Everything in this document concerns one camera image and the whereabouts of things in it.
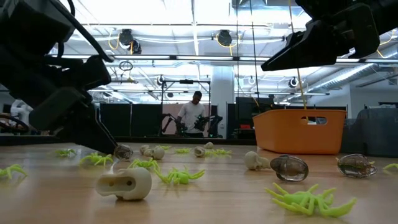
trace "white robot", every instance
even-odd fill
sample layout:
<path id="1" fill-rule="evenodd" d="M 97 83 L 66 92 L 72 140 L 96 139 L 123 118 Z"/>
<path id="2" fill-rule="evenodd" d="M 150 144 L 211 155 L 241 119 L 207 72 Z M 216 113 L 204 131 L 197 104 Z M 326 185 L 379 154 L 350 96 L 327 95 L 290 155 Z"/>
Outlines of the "white robot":
<path id="1" fill-rule="evenodd" d="M 29 105 L 27 105 L 22 100 L 15 100 L 11 105 L 11 116 L 13 118 L 18 118 L 20 121 L 29 126 L 29 113 L 33 110 Z M 10 125 L 15 125 L 15 121 L 9 121 Z"/>

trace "plastic toy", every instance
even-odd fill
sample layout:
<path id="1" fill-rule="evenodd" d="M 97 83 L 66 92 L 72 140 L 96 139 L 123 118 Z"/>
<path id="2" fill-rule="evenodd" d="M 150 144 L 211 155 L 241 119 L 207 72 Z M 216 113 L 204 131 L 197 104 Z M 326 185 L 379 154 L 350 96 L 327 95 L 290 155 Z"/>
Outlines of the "plastic toy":
<path id="1" fill-rule="evenodd" d="M 214 147 L 214 144 L 212 142 L 208 142 L 203 147 L 205 149 L 212 149 Z"/>
<path id="2" fill-rule="evenodd" d="M 280 180 L 302 181 L 308 176 L 308 165 L 304 160 L 290 155 L 281 155 L 269 163 Z"/>
<path id="3" fill-rule="evenodd" d="M 68 157 L 71 153 L 76 155 L 76 152 L 73 149 L 56 150 L 55 153 L 57 153 L 60 157 Z"/>
<path id="4" fill-rule="evenodd" d="M 146 151 L 146 150 L 148 150 L 150 147 L 149 147 L 149 145 L 143 145 L 143 146 L 141 146 L 140 148 L 139 148 L 139 152 L 141 153 L 141 155 L 144 155 L 144 152 Z"/>
<path id="5" fill-rule="evenodd" d="M 161 147 L 155 147 L 154 149 L 147 149 L 144 151 L 144 156 L 152 157 L 155 160 L 162 159 L 165 151 Z"/>
<path id="6" fill-rule="evenodd" d="M 184 166 L 184 168 L 185 168 L 184 171 L 180 171 L 173 167 L 172 170 L 169 171 L 167 177 L 162 175 L 160 169 L 159 170 L 155 169 L 155 173 L 166 184 L 169 184 L 172 181 L 174 182 L 174 184 L 188 184 L 189 180 L 198 179 L 205 174 L 205 170 L 201 170 L 196 174 L 191 175 L 188 172 L 187 167 Z"/>
<path id="7" fill-rule="evenodd" d="M 198 146 L 198 147 L 195 147 L 193 149 L 193 153 L 194 153 L 194 155 L 196 157 L 199 157 L 199 158 L 205 157 L 206 156 L 206 149 L 203 148 L 203 147 Z"/>
<path id="8" fill-rule="evenodd" d="M 267 158 L 260 157 L 255 152 L 248 152 L 244 155 L 244 164 L 249 170 L 270 169 Z"/>
<path id="9" fill-rule="evenodd" d="M 123 200 L 139 200 L 152 188 L 152 177 L 147 169 L 119 169 L 115 174 L 103 174 L 95 186 L 102 196 L 115 195 Z"/>
<path id="10" fill-rule="evenodd" d="M 396 167 L 398 169 L 398 164 L 389 164 L 389 165 L 386 165 L 383 169 L 386 170 L 386 169 L 389 169 L 391 167 Z"/>
<path id="11" fill-rule="evenodd" d="M 12 179 L 12 174 L 11 174 L 12 171 L 20 172 L 21 174 L 24 174 L 25 176 L 27 176 L 26 172 L 22 169 L 22 167 L 20 165 L 14 164 L 14 165 L 11 165 L 11 166 L 5 168 L 4 170 L 0 169 L 0 177 L 6 175 L 6 176 L 8 176 L 8 179 L 11 180 Z"/>
<path id="12" fill-rule="evenodd" d="M 121 161 L 128 161 L 132 157 L 133 151 L 130 146 L 120 144 L 116 146 L 113 154 Z"/>
<path id="13" fill-rule="evenodd" d="M 216 149 L 215 151 L 214 151 L 214 154 L 216 154 L 216 155 L 230 155 L 230 154 L 232 154 L 232 151 L 231 150 L 224 150 L 224 149 Z"/>
<path id="14" fill-rule="evenodd" d="M 377 168 L 362 154 L 343 156 L 337 161 L 339 171 L 347 177 L 365 178 L 377 173 Z"/>
<path id="15" fill-rule="evenodd" d="M 154 169 L 160 169 L 159 165 L 153 158 L 150 158 L 148 161 L 141 161 L 139 159 L 135 159 L 128 167 L 127 169 L 130 168 L 136 168 L 136 167 L 143 167 L 145 169 L 150 169 L 151 167 L 154 167 Z"/>
<path id="16" fill-rule="evenodd" d="M 276 183 L 273 183 L 273 185 L 280 193 L 282 193 L 282 195 L 265 188 L 266 192 L 275 197 L 272 201 L 292 212 L 301 212 L 306 215 L 313 215 L 315 206 L 318 205 L 319 212 L 322 215 L 326 217 L 340 217 L 349 213 L 356 203 L 356 198 L 353 198 L 345 205 L 330 208 L 329 206 L 333 203 L 333 194 L 331 193 L 336 189 L 332 188 L 324 190 L 322 194 L 314 195 L 312 192 L 318 188 L 318 184 L 315 184 L 306 192 L 296 192 L 294 194 L 289 194 Z"/>
<path id="17" fill-rule="evenodd" d="M 171 146 L 159 146 L 159 147 L 161 147 L 164 150 L 169 150 L 171 148 Z"/>
<path id="18" fill-rule="evenodd" d="M 186 153 L 189 153 L 190 151 L 191 151 L 190 148 L 181 148 L 181 149 L 176 149 L 176 150 L 175 150 L 175 153 L 178 153 L 178 154 L 186 154 Z"/>
<path id="19" fill-rule="evenodd" d="M 111 161 L 113 163 L 112 155 L 100 156 L 97 152 L 93 152 L 90 155 L 80 159 L 80 164 L 82 164 L 86 159 L 89 159 L 94 164 L 94 166 L 96 166 L 100 162 L 103 162 L 105 166 L 106 161 Z"/>

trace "basket handle hole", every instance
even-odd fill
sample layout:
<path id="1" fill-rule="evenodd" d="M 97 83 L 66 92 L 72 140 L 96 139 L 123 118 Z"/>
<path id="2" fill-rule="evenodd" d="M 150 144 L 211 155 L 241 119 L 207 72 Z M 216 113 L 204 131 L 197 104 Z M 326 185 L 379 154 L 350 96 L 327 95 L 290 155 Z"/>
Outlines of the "basket handle hole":
<path id="1" fill-rule="evenodd" d="M 328 123 L 328 119 L 326 117 L 304 116 L 301 117 L 300 122 L 302 124 L 308 124 L 308 125 L 326 125 Z"/>

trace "plastic capsule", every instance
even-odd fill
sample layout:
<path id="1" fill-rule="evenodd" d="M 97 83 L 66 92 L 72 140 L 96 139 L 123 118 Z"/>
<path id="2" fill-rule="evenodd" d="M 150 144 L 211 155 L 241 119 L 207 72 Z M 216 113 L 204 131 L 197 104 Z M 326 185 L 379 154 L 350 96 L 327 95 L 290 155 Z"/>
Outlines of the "plastic capsule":
<path id="1" fill-rule="evenodd" d="M 271 160 L 270 166 L 276 176 L 285 181 L 302 181 L 309 172 L 308 165 L 302 159 L 290 155 L 281 155 Z"/>
<path id="2" fill-rule="evenodd" d="M 344 156 L 338 160 L 337 166 L 347 177 L 365 178 L 377 173 L 377 168 L 362 154 Z"/>

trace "pillar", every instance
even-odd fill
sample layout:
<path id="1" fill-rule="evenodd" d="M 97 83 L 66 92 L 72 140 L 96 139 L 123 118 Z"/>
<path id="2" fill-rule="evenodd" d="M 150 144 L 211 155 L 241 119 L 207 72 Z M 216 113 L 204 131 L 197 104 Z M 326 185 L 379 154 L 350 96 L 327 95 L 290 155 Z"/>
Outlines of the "pillar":
<path id="1" fill-rule="evenodd" d="M 226 139 L 227 103 L 234 103 L 234 69 L 232 66 L 215 66 L 211 76 L 211 105 L 218 106 L 218 116 L 223 120 L 218 124 L 218 134 Z"/>

